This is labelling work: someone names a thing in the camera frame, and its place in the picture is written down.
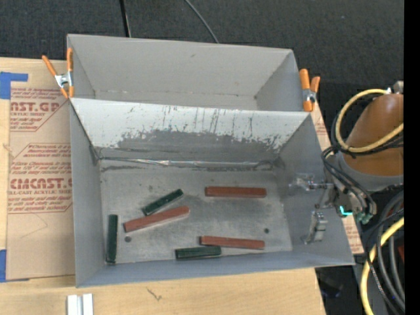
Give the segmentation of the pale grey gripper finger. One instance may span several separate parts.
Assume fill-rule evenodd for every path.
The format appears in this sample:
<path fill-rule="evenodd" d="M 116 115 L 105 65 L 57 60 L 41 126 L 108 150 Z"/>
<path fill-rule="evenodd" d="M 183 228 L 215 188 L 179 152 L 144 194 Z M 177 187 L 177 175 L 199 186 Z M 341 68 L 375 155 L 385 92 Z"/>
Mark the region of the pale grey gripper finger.
<path fill-rule="evenodd" d="M 332 188 L 332 183 L 326 181 L 316 182 L 314 175 L 310 173 L 297 173 L 288 185 L 290 193 L 297 190 L 310 192 L 312 190 L 330 190 Z"/>
<path fill-rule="evenodd" d="M 321 242 L 325 236 L 328 220 L 322 211 L 313 211 L 310 217 L 308 232 L 301 237 L 305 245 Z"/>

